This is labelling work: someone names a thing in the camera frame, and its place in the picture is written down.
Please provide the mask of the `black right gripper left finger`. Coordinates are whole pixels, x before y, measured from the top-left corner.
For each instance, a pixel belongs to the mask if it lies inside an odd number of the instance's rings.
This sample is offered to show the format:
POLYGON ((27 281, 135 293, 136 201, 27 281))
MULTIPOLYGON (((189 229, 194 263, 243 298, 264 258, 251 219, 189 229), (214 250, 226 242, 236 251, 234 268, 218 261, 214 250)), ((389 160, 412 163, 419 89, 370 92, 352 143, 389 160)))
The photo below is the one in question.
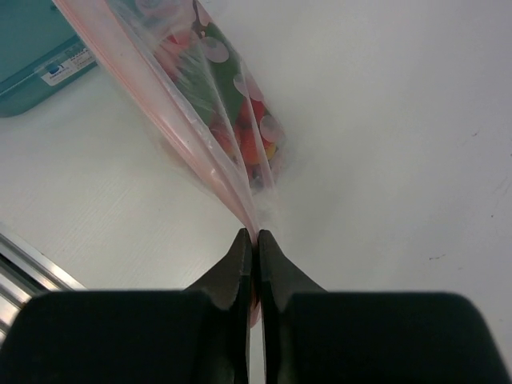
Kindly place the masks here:
POLYGON ((246 383, 252 244, 184 290, 61 290, 25 304, 1 347, 4 383, 246 383))

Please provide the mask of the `red strawberry bunch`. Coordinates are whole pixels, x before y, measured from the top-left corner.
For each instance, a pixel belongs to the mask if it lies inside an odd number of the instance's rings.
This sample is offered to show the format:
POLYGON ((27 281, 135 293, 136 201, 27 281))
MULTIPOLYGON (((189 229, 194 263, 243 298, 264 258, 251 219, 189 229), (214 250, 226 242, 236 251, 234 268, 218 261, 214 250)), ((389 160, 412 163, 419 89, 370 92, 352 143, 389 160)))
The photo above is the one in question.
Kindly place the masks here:
POLYGON ((249 185, 278 173, 282 129, 242 58, 197 1, 139 2, 156 23, 154 56, 249 185))

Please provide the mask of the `clear pink zip top bag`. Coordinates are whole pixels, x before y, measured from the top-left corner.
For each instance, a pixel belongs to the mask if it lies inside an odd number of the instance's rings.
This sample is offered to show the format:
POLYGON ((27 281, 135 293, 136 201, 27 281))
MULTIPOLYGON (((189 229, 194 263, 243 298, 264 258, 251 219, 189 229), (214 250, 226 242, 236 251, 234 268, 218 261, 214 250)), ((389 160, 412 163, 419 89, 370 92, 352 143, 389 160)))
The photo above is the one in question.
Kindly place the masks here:
POLYGON ((286 134, 198 1, 59 1, 58 10, 179 158, 247 229, 277 224, 286 134))

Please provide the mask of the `aluminium mounting rail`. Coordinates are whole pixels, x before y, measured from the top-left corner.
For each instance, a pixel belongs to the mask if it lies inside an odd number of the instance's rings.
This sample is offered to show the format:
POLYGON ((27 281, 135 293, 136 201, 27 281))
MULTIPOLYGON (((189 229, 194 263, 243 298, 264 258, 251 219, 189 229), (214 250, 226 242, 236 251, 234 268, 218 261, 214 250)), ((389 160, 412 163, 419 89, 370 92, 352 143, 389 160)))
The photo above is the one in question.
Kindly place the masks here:
POLYGON ((60 266, 4 226, 1 227, 1 339, 33 297, 85 287, 60 266))

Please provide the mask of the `blue transparent plastic tray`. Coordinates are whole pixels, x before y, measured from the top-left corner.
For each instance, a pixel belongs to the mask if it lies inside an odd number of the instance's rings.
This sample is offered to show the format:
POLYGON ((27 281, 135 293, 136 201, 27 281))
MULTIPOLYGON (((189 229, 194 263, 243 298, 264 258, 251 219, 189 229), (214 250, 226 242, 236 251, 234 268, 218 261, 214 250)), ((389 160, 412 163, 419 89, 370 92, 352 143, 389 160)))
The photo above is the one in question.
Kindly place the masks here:
POLYGON ((1 116, 27 112, 96 66, 49 0, 1 2, 1 116))

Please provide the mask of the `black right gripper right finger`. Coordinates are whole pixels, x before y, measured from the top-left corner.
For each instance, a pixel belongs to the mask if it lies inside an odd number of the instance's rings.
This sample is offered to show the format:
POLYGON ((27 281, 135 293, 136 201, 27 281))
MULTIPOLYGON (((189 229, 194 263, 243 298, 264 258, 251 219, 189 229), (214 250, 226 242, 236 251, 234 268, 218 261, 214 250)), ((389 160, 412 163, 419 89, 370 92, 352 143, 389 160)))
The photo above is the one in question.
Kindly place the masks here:
POLYGON ((258 239, 268 383, 508 383, 477 307, 445 292, 332 292, 258 239))

